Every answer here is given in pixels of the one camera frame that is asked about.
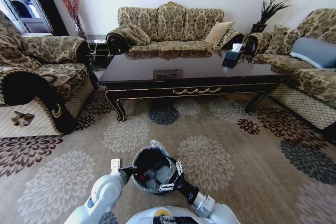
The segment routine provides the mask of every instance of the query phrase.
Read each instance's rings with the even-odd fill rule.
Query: floor
[[[73,133],[0,141],[2,223],[63,223],[110,172],[110,159],[131,165],[150,140],[241,223],[336,223],[336,146],[269,99],[246,114],[250,98],[126,101],[127,120],[118,123],[101,87]],[[130,180],[100,223],[163,205],[188,207],[178,192],[152,195]]]

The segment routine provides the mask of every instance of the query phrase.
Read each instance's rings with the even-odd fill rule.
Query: patterned sofa
[[[336,44],[336,8],[314,10],[296,29],[304,37]],[[335,69],[316,69],[289,55],[264,54],[271,39],[272,33],[250,34],[245,40],[245,50],[258,60],[293,73],[272,97],[321,129],[326,136],[336,136]]]
[[[168,2],[159,8],[120,7],[119,27],[110,31],[106,40],[112,54],[126,51],[219,50],[231,49],[233,43],[242,42],[244,34],[231,28],[219,46],[204,42],[216,22],[222,22],[221,9],[184,8]],[[150,45],[131,46],[120,32],[129,23],[142,28],[151,38]]]
[[[0,137],[70,133],[97,78],[79,37],[22,37],[0,12]]]

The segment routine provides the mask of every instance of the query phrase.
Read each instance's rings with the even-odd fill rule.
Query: dark wood coffee table
[[[224,52],[128,52],[113,57],[98,84],[107,86],[106,98],[123,122],[123,99],[257,93],[245,107],[250,112],[289,76],[270,64],[224,58]]]

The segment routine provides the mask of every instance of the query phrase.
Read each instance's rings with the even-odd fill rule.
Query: green plant
[[[279,10],[285,9],[291,5],[286,5],[290,0],[284,0],[279,3],[275,3],[276,0],[269,0],[269,4],[264,0],[261,8],[261,19],[258,24],[265,24],[275,13]]]

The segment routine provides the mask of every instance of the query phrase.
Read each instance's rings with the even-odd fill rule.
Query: glass tabletop
[[[134,51],[116,55],[99,82],[282,74],[266,63],[242,55],[225,59],[224,51]]]

